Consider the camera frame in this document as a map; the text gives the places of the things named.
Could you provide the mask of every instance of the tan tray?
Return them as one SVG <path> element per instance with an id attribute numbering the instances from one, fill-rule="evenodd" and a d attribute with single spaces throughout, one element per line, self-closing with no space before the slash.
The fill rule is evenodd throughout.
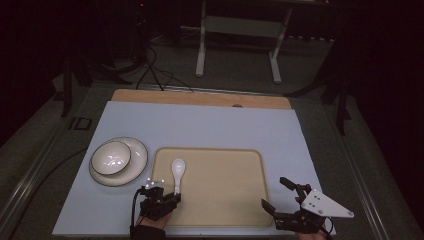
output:
<path id="1" fill-rule="evenodd" d="M 169 226 L 262 227 L 272 218 L 261 206 L 268 200 L 261 155 L 255 150 L 161 148 L 156 152 L 153 180 L 165 180 L 174 191 L 171 165 L 186 163 L 181 179 L 181 203 Z"/>

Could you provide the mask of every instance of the wooden board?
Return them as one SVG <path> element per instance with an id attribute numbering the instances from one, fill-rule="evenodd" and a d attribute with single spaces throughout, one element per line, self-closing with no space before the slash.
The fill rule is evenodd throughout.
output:
<path id="1" fill-rule="evenodd" d="M 261 227 L 272 218 L 261 206 L 268 199 L 262 158 L 255 150 L 161 148 L 156 152 L 153 180 L 165 180 L 174 191 L 171 165 L 186 163 L 181 179 L 182 201 L 168 226 Z"/>
<path id="2" fill-rule="evenodd" d="M 236 105 L 247 108 L 291 109 L 290 102 L 285 97 L 222 93 L 118 89 L 113 94 L 112 101 L 227 107 Z"/>

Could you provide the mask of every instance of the white spoon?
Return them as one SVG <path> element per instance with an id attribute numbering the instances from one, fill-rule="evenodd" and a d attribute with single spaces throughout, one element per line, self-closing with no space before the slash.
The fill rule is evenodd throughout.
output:
<path id="1" fill-rule="evenodd" d="M 185 162 L 181 158 L 177 158 L 172 162 L 172 174 L 174 174 L 175 180 L 175 193 L 180 193 L 180 182 L 181 177 L 183 176 L 185 171 Z"/>

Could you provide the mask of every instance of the dark background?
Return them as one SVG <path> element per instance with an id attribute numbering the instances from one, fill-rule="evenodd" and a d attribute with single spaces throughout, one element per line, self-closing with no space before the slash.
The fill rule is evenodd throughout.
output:
<path id="1" fill-rule="evenodd" d="M 0 3 L 0 146 L 55 94 L 51 80 L 62 72 L 70 44 L 102 60 L 114 54 L 131 55 L 128 43 L 134 16 L 126 14 L 130 8 L 123 2 L 7 0 Z M 361 5 L 362 1 L 352 2 Z M 152 10 L 143 11 L 147 11 L 146 17 L 156 28 L 171 38 L 178 38 L 175 26 L 200 24 L 200 1 L 158 0 L 155 4 L 149 5 Z M 356 97 L 422 229 L 423 4 L 422 0 L 363 1 L 362 5 L 372 7 L 372 11 L 347 19 L 348 24 L 323 66 L 330 73 L 342 71 L 351 77 L 349 92 Z M 257 6 L 243 11 L 231 7 L 232 13 L 240 16 L 263 16 Z M 228 5 L 215 5 L 211 11 L 225 15 Z M 314 10 L 302 11 L 314 16 Z M 280 16 L 271 13 L 269 17 Z M 294 15 L 288 33 L 334 37 L 337 31 L 322 28 L 321 32 L 313 32 L 317 28 L 307 27 L 316 22 L 316 17 L 322 19 Z"/>

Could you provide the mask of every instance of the white tabletop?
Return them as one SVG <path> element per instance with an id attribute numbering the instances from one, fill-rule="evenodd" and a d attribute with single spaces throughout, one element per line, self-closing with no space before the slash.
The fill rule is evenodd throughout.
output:
<path id="1" fill-rule="evenodd" d="M 133 137 L 148 151 L 146 169 L 120 186 L 98 184 L 89 174 L 97 147 L 116 137 Z M 297 196 L 279 183 L 286 177 L 321 190 L 294 110 L 108 102 L 53 230 L 59 236 L 128 236 L 134 193 L 150 176 L 162 147 L 255 149 L 261 153 L 270 203 L 294 213 Z M 261 228 L 167 227 L 168 236 L 286 235 L 274 224 Z"/>

